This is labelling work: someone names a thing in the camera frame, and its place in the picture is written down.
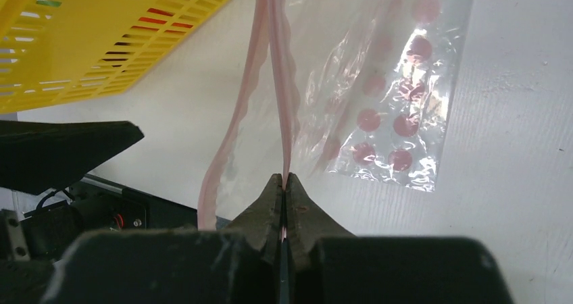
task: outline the black plastic part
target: black plastic part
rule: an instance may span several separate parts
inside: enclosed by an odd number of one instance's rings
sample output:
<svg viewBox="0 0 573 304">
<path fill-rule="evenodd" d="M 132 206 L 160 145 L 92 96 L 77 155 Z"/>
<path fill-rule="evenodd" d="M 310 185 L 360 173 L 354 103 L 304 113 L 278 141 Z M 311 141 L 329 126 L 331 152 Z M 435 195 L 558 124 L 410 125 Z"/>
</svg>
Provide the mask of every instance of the black plastic part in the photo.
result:
<svg viewBox="0 0 573 304">
<path fill-rule="evenodd" d="M 33 259 L 59 259 L 84 230 L 81 217 L 65 201 L 20 223 Z"/>
<path fill-rule="evenodd" d="M 197 210 L 174 203 L 108 180 L 86 175 L 90 181 L 77 182 L 71 186 L 71 193 L 76 198 L 109 195 L 126 204 L 118 209 L 125 221 L 125 228 L 134 228 L 133 222 L 140 219 L 141 228 L 197 228 Z"/>
<path fill-rule="evenodd" d="M 282 178 L 273 174 L 263 192 L 246 210 L 237 216 L 225 230 L 239 231 L 264 259 L 273 264 L 280 239 L 282 211 Z"/>
<path fill-rule="evenodd" d="M 291 244 L 295 271 L 298 273 L 310 266 L 308 254 L 319 238 L 353 235 L 308 197 L 296 174 L 289 175 L 286 185 L 286 232 Z"/>
<path fill-rule="evenodd" d="M 45 303 L 272 303 L 239 234 L 90 232 L 72 247 Z"/>
<path fill-rule="evenodd" d="M 513 303 L 491 254 L 465 238 L 325 238 L 324 303 Z"/>
<path fill-rule="evenodd" d="M 28 261 L 30 254 L 18 216 L 14 211 L 0 209 L 0 259 Z"/>
<path fill-rule="evenodd" d="M 142 138 L 130 122 L 0 121 L 0 186 L 34 195 L 63 189 Z"/>
<path fill-rule="evenodd" d="M 0 303 L 39 303 L 52 272 L 49 261 L 0 260 Z"/>
</svg>

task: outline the white table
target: white table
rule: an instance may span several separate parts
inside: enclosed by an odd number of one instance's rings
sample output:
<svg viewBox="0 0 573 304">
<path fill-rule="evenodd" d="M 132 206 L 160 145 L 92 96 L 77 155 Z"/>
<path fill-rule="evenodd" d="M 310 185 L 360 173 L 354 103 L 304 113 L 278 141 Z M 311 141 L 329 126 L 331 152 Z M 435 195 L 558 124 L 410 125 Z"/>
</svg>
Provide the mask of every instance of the white table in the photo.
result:
<svg viewBox="0 0 573 304">
<path fill-rule="evenodd" d="M 475 0 L 435 193 L 321 176 L 303 180 L 312 198 L 356 234 L 477 238 L 517 303 L 573 303 L 569 1 Z M 133 121 L 145 139 L 96 173 L 196 206 L 234 106 L 253 2 L 234 0 L 125 95 L 20 120 Z M 262 188 L 268 176 L 257 179 Z"/>
</svg>

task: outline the pink strip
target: pink strip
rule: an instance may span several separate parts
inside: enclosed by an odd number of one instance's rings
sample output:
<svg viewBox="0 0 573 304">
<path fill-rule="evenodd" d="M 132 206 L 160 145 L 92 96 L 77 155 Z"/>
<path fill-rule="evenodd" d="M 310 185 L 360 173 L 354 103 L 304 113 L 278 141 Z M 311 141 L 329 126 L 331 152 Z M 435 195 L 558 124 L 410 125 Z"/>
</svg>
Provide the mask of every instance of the pink strip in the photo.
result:
<svg viewBox="0 0 573 304">
<path fill-rule="evenodd" d="M 200 230 L 215 230 L 217 189 L 230 152 L 232 151 L 232 145 L 236 140 L 239 124 L 247 115 L 249 98 L 258 85 L 259 72 L 267 58 L 269 45 L 269 17 L 267 8 L 267 0 L 256 1 L 255 17 L 251 29 L 251 41 L 249 42 L 249 52 L 247 54 L 239 97 L 236 101 L 233 117 L 227 133 L 201 185 L 201 193 L 199 194 L 199 203 L 197 205 L 197 223 Z"/>
<path fill-rule="evenodd" d="M 282 188 L 287 186 L 291 168 L 293 143 L 300 125 L 296 113 L 300 106 L 300 95 L 295 84 L 296 66 L 291 54 L 291 28 L 284 11 L 286 0 L 268 0 L 270 55 L 278 106 L 278 119 L 282 137 Z"/>
</svg>

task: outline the transparent plastic sheet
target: transparent plastic sheet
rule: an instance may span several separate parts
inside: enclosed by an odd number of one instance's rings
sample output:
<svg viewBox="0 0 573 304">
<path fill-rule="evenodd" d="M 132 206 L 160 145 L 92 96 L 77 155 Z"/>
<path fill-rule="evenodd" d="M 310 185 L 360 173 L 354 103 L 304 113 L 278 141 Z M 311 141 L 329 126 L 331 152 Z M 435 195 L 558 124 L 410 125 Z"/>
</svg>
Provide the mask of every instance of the transparent plastic sheet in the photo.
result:
<svg viewBox="0 0 573 304">
<path fill-rule="evenodd" d="M 244 210 L 281 162 L 300 176 L 433 191 L 471 4 L 257 0 L 239 100 L 203 181 L 200 227 L 213 228 L 215 208 L 227 218 Z"/>
</svg>

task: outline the pink dot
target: pink dot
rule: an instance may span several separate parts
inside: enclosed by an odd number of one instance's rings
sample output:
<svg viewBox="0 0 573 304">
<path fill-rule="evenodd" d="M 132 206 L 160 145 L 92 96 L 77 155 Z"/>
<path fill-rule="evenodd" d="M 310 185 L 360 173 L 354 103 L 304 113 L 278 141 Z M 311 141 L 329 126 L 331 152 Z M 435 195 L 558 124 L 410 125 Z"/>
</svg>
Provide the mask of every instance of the pink dot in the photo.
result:
<svg viewBox="0 0 573 304">
<path fill-rule="evenodd" d="M 408 60 L 415 64 L 427 61 L 432 57 L 432 44 L 424 37 L 416 36 L 410 44 L 407 55 Z"/>
<path fill-rule="evenodd" d="M 342 144 L 337 138 L 329 136 L 324 144 L 324 154 L 326 158 L 328 160 L 336 159 L 339 156 L 341 147 Z"/>
<path fill-rule="evenodd" d="M 402 0 L 390 0 L 388 4 L 388 17 L 395 19 L 402 9 Z"/>
<path fill-rule="evenodd" d="M 365 109 L 358 113 L 358 127 L 364 132 L 374 132 L 378 127 L 380 127 L 380 114 L 374 109 Z"/>
<path fill-rule="evenodd" d="M 376 151 L 372 145 L 364 142 L 353 147 L 354 161 L 358 164 L 369 165 L 376 159 Z"/>
<path fill-rule="evenodd" d="M 388 156 L 388 162 L 394 171 L 405 171 L 412 166 L 412 155 L 406 150 L 392 151 Z"/>
<path fill-rule="evenodd" d="M 402 97 L 408 99 L 408 101 L 419 102 L 426 92 L 426 85 L 423 82 L 418 82 L 414 86 L 411 80 L 406 80 L 400 84 L 400 93 Z"/>
<path fill-rule="evenodd" d="M 382 76 L 373 76 L 362 86 L 362 92 L 369 97 L 378 97 L 386 88 L 386 79 Z"/>
<path fill-rule="evenodd" d="M 399 136 L 411 137 L 416 134 L 420 127 L 418 115 L 400 115 L 394 120 L 394 130 Z"/>
<path fill-rule="evenodd" d="M 439 0 L 418 0 L 414 4 L 412 17 L 421 24 L 429 24 L 438 18 L 441 8 Z"/>
</svg>

